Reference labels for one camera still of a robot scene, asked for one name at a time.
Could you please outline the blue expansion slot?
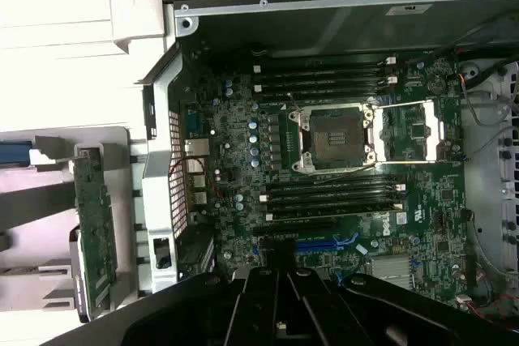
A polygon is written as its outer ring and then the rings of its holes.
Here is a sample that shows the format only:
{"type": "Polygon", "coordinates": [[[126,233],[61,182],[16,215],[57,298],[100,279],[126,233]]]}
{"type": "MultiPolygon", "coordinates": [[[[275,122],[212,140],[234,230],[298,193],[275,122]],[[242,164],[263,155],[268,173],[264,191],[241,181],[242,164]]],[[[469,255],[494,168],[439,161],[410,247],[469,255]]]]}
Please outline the blue expansion slot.
{"type": "Polygon", "coordinates": [[[339,245],[334,240],[298,241],[295,251],[299,254],[307,254],[315,252],[336,252],[344,248],[345,245],[339,245]]]}

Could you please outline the silver chipset heatsink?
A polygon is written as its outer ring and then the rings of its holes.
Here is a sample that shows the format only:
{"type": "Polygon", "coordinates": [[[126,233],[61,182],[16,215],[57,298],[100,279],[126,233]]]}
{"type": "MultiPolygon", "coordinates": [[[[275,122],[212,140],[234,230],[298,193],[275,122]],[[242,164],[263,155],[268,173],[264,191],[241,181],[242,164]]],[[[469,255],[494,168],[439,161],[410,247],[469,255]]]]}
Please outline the silver chipset heatsink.
{"type": "Polygon", "coordinates": [[[371,260],[371,274],[398,287],[413,288],[410,260],[407,256],[377,256],[371,260]]]}

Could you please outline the black RAM slot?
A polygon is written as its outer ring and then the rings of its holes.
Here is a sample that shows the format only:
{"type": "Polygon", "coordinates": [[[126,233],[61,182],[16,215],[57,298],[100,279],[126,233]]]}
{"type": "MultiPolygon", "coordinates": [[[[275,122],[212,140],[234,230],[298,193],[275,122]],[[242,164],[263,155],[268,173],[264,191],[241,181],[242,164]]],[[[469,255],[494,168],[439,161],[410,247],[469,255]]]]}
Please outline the black RAM slot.
{"type": "Polygon", "coordinates": [[[275,72],[303,72],[303,71],[343,71],[343,70],[381,70],[385,67],[396,66],[395,57],[385,58],[381,62],[347,62],[342,64],[323,64],[312,63],[305,66],[288,66],[281,64],[279,67],[267,68],[266,65],[254,65],[252,73],[254,75],[275,73],[275,72]]]}
{"type": "Polygon", "coordinates": [[[330,203],[304,203],[304,204],[278,204],[268,205],[267,210],[271,212],[282,212],[282,211],[300,211],[300,210],[314,210],[314,209],[325,209],[325,208],[370,208],[370,207],[392,207],[395,204],[399,204],[397,201],[388,199],[382,199],[381,201],[362,201],[362,202],[330,202],[330,203]]]}
{"type": "Polygon", "coordinates": [[[383,190],[370,190],[370,191],[351,191],[351,192],[330,192],[330,193],[316,193],[316,194],[285,194],[267,195],[262,194],[259,196],[260,203],[282,203],[295,200],[303,201],[320,201],[320,200],[331,200],[331,199],[367,199],[375,196],[395,196],[397,193],[392,191],[383,190]]]}
{"type": "Polygon", "coordinates": [[[316,92],[311,91],[310,93],[303,92],[291,92],[288,96],[287,92],[283,93],[271,93],[271,94],[260,94],[258,99],[262,102],[275,102],[282,100],[289,100],[293,97],[295,100],[307,101],[307,100],[335,100],[335,99],[354,99],[361,100],[370,96],[382,96],[384,92],[381,91],[361,91],[361,92],[316,92]]]}
{"type": "Polygon", "coordinates": [[[267,222],[282,221],[282,220],[309,220],[322,218],[335,218],[345,216],[366,216],[379,215],[389,212],[397,211],[397,209],[382,209],[371,211],[346,211],[346,210],[314,210],[314,211],[291,211],[291,212],[274,212],[269,211],[264,214],[264,219],[267,222]]]}
{"type": "Polygon", "coordinates": [[[397,76],[389,76],[382,79],[328,79],[315,82],[301,82],[301,83],[276,83],[276,84],[254,84],[252,91],[254,93],[267,92],[298,92],[298,91],[313,91],[313,90],[346,90],[349,88],[361,89],[377,89],[386,88],[389,85],[398,83],[397,76]]]}
{"type": "Polygon", "coordinates": [[[343,182],[320,185],[279,186],[267,188],[268,193],[326,192],[332,190],[390,189],[395,190],[399,183],[395,182],[343,182]]]}
{"type": "Polygon", "coordinates": [[[373,72],[343,72],[343,73],[325,73],[325,72],[307,72],[307,73],[285,73],[285,74],[271,74],[271,75],[256,75],[254,81],[261,81],[263,83],[274,82],[299,82],[299,81],[313,81],[325,79],[368,79],[368,80],[385,80],[391,77],[396,77],[395,74],[389,73],[373,73],[373,72]]]}

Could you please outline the thin locking lever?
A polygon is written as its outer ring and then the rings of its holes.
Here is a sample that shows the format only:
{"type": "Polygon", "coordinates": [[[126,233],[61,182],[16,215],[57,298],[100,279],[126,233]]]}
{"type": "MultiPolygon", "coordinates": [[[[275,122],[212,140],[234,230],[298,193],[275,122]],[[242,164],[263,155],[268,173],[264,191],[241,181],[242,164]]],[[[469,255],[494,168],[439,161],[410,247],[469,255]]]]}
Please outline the thin locking lever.
{"type": "Polygon", "coordinates": [[[317,169],[310,173],[304,173],[308,176],[316,176],[316,175],[333,175],[333,174],[350,174],[350,173],[361,173],[373,168],[379,168],[385,165],[404,165],[404,164],[414,164],[409,161],[383,161],[383,162],[374,162],[370,164],[366,164],[362,167],[357,168],[341,168],[341,169],[317,169]]]}

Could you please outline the green motherboard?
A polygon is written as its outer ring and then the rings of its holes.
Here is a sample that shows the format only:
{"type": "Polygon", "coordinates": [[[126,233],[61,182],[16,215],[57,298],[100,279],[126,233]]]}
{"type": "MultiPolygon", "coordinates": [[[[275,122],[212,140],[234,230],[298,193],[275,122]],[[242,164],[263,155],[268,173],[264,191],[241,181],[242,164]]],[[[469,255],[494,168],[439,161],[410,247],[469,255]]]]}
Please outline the green motherboard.
{"type": "Polygon", "coordinates": [[[342,282],[355,272],[371,275],[371,260],[377,256],[404,255],[410,260],[413,288],[426,297],[449,305],[458,305],[463,294],[472,289],[467,268],[467,227],[465,209],[464,162],[461,126],[462,75],[455,57],[423,60],[417,53],[353,53],[311,57],[272,58],[254,53],[230,58],[220,56],[194,65],[185,79],[172,87],[175,109],[170,113],[170,130],[176,148],[170,166],[172,208],[178,227],[178,269],[181,278],[201,269],[191,258],[187,233],[195,230],[208,244],[211,264],[227,276],[235,276],[244,267],[260,266],[259,244],[272,239],[280,246],[284,239],[298,241],[334,240],[345,245],[336,252],[299,254],[299,267],[308,267],[342,282]],[[303,71],[343,73],[373,72],[395,74],[398,83],[386,88],[313,90],[316,92],[381,91],[382,96],[364,99],[335,99],[262,102],[254,93],[252,67],[305,66],[312,63],[381,62],[395,57],[396,66],[381,70],[303,71]],[[447,88],[441,96],[431,94],[427,81],[441,76],[447,88]],[[439,159],[432,164],[385,165],[361,173],[308,176],[296,173],[291,164],[297,159],[297,127],[288,115],[308,105],[363,103],[372,108],[433,100],[444,123],[445,140],[438,147],[439,159]],[[208,179],[207,204],[191,207],[187,189],[184,145],[186,139],[208,139],[206,157],[208,179]],[[383,190],[395,196],[367,199],[295,200],[260,203],[259,196],[273,194],[267,188],[320,185],[343,182],[395,182],[390,189],[332,190],[285,194],[316,194],[383,190]],[[314,210],[397,211],[366,216],[345,216],[309,220],[267,222],[268,205],[397,201],[392,207],[325,208],[314,210]]]}

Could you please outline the open PC case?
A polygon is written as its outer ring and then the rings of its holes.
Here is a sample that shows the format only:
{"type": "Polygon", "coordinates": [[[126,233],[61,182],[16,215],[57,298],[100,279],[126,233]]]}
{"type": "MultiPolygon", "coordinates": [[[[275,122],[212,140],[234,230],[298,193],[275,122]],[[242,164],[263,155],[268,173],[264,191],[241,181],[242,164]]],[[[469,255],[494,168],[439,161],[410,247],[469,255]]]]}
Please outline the open PC case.
{"type": "MultiPolygon", "coordinates": [[[[172,208],[170,166],[174,138],[169,115],[172,87],[211,58],[254,53],[272,58],[353,53],[417,53],[423,59],[455,57],[467,92],[511,62],[519,62],[519,0],[161,0],[173,22],[174,44],[144,79],[148,154],[142,197],[153,293],[198,274],[218,271],[208,244],[187,233],[191,258],[201,269],[181,278],[178,227],[172,208]]],[[[468,276],[472,289],[458,305],[519,335],[519,283],[487,271],[475,249],[474,213],[466,206],[468,276]]],[[[250,267],[235,276],[244,278],[250,267]]],[[[307,312],[280,266],[272,346],[321,346],[307,312]]]]}

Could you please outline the metal port stack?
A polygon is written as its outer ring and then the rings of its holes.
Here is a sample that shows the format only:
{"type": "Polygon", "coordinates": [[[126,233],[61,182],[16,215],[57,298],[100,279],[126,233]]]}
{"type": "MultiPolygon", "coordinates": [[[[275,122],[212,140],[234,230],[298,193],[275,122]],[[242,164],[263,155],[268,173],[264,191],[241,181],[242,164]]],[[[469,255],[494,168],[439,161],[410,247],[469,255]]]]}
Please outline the metal port stack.
{"type": "Polygon", "coordinates": [[[187,189],[191,207],[207,204],[206,157],[209,155],[208,139],[186,139],[184,145],[187,168],[187,189]]]}

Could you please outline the CPU socket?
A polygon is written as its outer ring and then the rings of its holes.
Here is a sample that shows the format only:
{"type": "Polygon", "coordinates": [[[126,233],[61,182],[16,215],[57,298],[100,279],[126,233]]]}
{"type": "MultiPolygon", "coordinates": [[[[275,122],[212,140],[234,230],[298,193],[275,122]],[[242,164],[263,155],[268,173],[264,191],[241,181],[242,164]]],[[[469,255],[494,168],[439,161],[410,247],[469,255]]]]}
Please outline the CPU socket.
{"type": "Polygon", "coordinates": [[[298,157],[291,164],[296,173],[377,162],[369,104],[308,105],[292,111],[288,119],[297,127],[298,157]]]}

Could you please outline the metal socket cover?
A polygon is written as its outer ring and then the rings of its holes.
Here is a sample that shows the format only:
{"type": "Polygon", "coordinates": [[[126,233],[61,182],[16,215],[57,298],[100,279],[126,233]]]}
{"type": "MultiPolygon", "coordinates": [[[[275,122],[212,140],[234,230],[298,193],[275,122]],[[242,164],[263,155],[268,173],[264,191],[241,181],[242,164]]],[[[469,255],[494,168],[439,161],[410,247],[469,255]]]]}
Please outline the metal socket cover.
{"type": "Polygon", "coordinates": [[[380,164],[432,164],[445,140],[433,100],[376,106],[372,146],[380,164]]]}

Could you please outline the grey parts rack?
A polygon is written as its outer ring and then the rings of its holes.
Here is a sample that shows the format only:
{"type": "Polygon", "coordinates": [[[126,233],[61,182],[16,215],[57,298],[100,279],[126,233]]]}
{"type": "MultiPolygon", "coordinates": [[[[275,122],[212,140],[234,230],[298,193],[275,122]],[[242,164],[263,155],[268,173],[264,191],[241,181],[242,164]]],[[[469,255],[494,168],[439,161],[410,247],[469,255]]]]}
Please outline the grey parts rack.
{"type": "Polygon", "coordinates": [[[76,146],[101,149],[111,199],[117,280],[102,314],[134,301],[139,281],[127,130],[110,126],[12,131],[0,133],[0,141],[32,143],[29,166],[0,165],[0,312],[76,311],[69,249],[70,231],[78,224],[71,167],[76,146]]]}

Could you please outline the grey metal drive cage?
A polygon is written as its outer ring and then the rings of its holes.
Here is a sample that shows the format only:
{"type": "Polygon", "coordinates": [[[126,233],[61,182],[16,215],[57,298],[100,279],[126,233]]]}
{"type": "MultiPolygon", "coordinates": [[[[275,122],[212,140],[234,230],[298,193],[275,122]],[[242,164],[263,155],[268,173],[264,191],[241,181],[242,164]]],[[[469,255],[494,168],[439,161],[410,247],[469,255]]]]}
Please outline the grey metal drive cage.
{"type": "Polygon", "coordinates": [[[466,206],[478,256],[519,283],[519,62],[467,92],[462,104],[466,206]]]}

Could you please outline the hard disk drive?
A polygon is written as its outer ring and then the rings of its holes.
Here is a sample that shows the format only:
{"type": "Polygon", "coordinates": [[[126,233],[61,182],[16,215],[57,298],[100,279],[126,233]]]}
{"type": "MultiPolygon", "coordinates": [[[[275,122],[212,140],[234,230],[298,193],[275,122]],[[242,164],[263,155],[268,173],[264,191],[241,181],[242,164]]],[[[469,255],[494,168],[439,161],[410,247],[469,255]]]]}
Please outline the hard disk drive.
{"type": "Polygon", "coordinates": [[[0,141],[0,165],[30,165],[30,141],[0,141]]]}

